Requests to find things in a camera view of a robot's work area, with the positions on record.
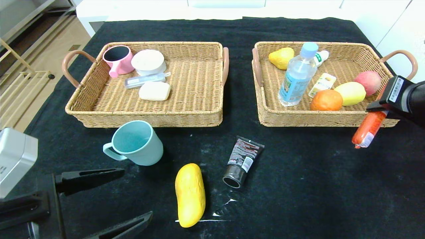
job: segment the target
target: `barcode sticker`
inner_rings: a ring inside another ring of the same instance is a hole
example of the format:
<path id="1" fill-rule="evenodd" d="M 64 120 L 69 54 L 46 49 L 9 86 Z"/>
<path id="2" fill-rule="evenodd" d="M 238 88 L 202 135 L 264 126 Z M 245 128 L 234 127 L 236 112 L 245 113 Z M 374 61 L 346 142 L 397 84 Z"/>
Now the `barcode sticker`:
<path id="1" fill-rule="evenodd" d="M 372 143 L 372 140 L 373 140 L 374 137 L 375 136 L 371 132 L 368 132 L 366 134 L 366 137 L 363 139 L 362 143 L 359 144 L 359 146 L 362 147 L 362 148 L 369 147 L 369 145 Z"/>
<path id="2" fill-rule="evenodd" d="M 396 102 L 402 85 L 403 85 L 403 80 L 400 79 L 400 78 L 397 78 L 396 83 L 394 85 L 394 88 L 393 88 L 393 90 L 391 91 L 391 94 L 390 94 L 390 101 L 392 101 L 394 103 Z"/>
<path id="3" fill-rule="evenodd" d="M 242 168 L 245 170 L 245 172 L 248 173 L 249 168 L 251 167 L 252 163 L 254 162 L 253 159 L 250 157 L 245 157 L 244 163 L 242 164 Z"/>

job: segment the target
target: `orange sausage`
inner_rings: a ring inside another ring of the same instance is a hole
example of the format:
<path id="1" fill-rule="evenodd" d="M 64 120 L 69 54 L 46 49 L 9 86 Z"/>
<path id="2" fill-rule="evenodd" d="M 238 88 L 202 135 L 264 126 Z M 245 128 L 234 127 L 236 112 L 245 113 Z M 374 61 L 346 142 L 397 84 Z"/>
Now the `orange sausage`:
<path id="1" fill-rule="evenodd" d="M 387 117 L 388 111 L 369 112 L 354 134 L 351 142 L 355 148 L 367 148 Z"/>

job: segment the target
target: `white soap bar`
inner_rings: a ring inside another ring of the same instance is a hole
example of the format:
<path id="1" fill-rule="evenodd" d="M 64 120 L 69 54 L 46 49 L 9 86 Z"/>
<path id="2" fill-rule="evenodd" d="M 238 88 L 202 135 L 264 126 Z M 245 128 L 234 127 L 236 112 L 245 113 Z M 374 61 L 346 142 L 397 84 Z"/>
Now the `white soap bar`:
<path id="1" fill-rule="evenodd" d="M 144 100 L 166 100 L 170 94 L 170 85 L 164 82 L 146 82 L 139 90 Z"/>

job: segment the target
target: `yellow lemon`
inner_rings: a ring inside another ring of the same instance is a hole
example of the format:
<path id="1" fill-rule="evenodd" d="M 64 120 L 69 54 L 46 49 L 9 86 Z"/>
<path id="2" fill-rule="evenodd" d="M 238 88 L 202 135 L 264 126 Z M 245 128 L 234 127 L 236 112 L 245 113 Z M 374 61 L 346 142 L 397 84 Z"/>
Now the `yellow lemon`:
<path id="1" fill-rule="evenodd" d="M 294 58 L 294 50 L 290 47 L 285 47 L 269 54 L 269 61 L 280 70 L 286 70 L 289 60 L 292 58 Z"/>
<path id="2" fill-rule="evenodd" d="M 347 82 L 335 88 L 343 97 L 343 106 L 355 105 L 365 99 L 366 90 L 362 84 Z"/>

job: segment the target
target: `brown leather handle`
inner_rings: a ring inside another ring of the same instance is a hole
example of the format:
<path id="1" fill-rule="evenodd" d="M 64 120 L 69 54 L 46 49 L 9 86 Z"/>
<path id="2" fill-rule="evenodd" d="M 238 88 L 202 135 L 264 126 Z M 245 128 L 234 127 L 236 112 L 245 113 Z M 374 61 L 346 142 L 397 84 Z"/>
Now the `brown leather handle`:
<path id="1" fill-rule="evenodd" d="M 71 82 L 71 84 L 73 86 L 75 86 L 75 88 L 78 88 L 78 86 L 80 85 L 80 83 L 78 83 L 78 81 L 76 81 L 74 79 L 74 77 L 72 77 L 71 74 L 69 74 L 69 72 L 68 72 L 68 63 L 71 60 L 71 58 L 74 55 L 76 55 L 76 54 L 84 55 L 91 62 L 96 62 L 96 59 L 94 57 L 92 57 L 91 55 L 89 55 L 87 52 L 81 51 L 81 50 L 71 51 L 68 54 L 66 54 L 65 58 L 62 61 L 62 72 L 63 72 L 63 75 L 69 80 L 69 82 Z"/>
<path id="2" fill-rule="evenodd" d="M 258 57 L 257 48 L 252 49 L 252 59 L 254 61 L 255 78 L 257 79 L 258 85 L 261 87 L 263 86 L 263 75 L 261 74 L 260 58 Z"/>
<path id="3" fill-rule="evenodd" d="M 397 50 L 397 51 L 391 52 L 390 54 L 388 54 L 385 57 L 382 57 L 382 59 L 380 61 L 386 62 L 388 59 L 390 59 L 391 57 L 393 57 L 394 55 L 399 54 L 399 53 L 405 55 L 407 57 L 407 59 L 409 59 L 410 63 L 412 63 L 412 72 L 410 73 L 410 75 L 408 75 L 406 77 L 406 79 L 412 80 L 413 77 L 418 72 L 418 62 L 416 61 L 416 58 L 412 55 L 412 53 L 405 51 L 405 50 Z"/>
<path id="4" fill-rule="evenodd" d="M 229 49 L 227 47 L 223 47 L 223 80 L 221 81 L 221 85 L 224 86 L 227 80 L 227 76 L 229 75 Z"/>

